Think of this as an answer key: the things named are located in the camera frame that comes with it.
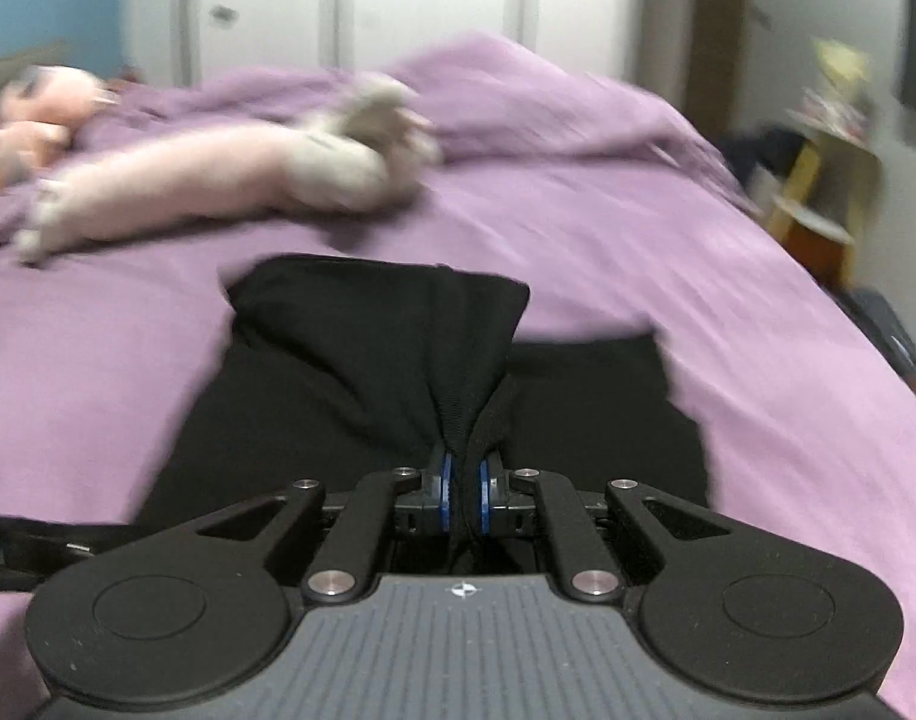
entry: plush toy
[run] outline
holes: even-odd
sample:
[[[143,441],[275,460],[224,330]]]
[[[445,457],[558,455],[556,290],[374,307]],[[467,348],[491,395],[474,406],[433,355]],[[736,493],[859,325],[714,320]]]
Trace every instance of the plush toy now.
[[[0,191],[55,162],[70,141],[67,127],[13,122],[0,129]]]
[[[370,76],[297,127],[225,125],[134,146],[42,180],[19,258],[39,262],[82,242],[110,242],[187,218],[262,210],[364,213],[411,196],[437,161],[411,90]]]
[[[0,191],[56,162],[77,129],[115,100],[84,70],[24,70],[0,91]]]

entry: black circular motor housing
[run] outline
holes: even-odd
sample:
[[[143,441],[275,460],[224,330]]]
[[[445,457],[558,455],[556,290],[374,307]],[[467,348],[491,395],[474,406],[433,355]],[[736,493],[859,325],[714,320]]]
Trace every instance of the black circular motor housing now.
[[[766,704],[876,690],[903,632],[896,598],[872,573],[747,526],[681,542],[638,619],[688,679]]]
[[[58,573],[26,617],[45,682],[85,704],[136,709],[248,677],[277,651],[291,615],[244,547],[162,533]]]

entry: silver screw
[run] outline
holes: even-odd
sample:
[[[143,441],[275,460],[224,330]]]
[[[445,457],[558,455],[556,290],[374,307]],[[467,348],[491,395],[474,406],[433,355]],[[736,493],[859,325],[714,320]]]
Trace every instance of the silver screw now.
[[[605,595],[618,589],[621,581],[610,571],[581,571],[571,579],[571,586],[585,595]]]
[[[354,577],[347,571],[319,571],[308,580],[308,586],[320,595],[344,595],[354,584]]]

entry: ribbed surface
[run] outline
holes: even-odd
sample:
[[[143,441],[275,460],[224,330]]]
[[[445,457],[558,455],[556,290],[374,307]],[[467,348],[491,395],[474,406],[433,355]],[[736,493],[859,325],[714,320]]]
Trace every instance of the ribbed surface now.
[[[753,709],[699,693],[641,649],[614,610],[541,577],[392,577],[349,607],[309,614],[240,688],[144,720],[846,720],[888,716],[869,697]],[[57,702],[42,720],[135,715]]]

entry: pink bedding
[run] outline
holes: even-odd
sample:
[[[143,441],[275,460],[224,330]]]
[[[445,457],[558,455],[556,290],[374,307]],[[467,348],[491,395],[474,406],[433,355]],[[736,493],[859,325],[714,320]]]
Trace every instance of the pink bedding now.
[[[882,690],[916,718],[916,400],[808,276],[736,207],[712,151],[665,103],[474,38],[395,71],[448,163],[372,220],[255,220],[61,256],[0,247],[0,512],[123,520],[216,365],[221,281],[280,252],[447,263],[531,285],[522,337],[654,323],[677,405],[704,426],[716,506],[847,557],[901,600]],[[207,122],[286,121],[339,74],[239,71],[137,88],[82,133],[96,151]],[[0,197],[0,244],[28,187]],[[26,598],[0,595],[0,720],[42,688]]]

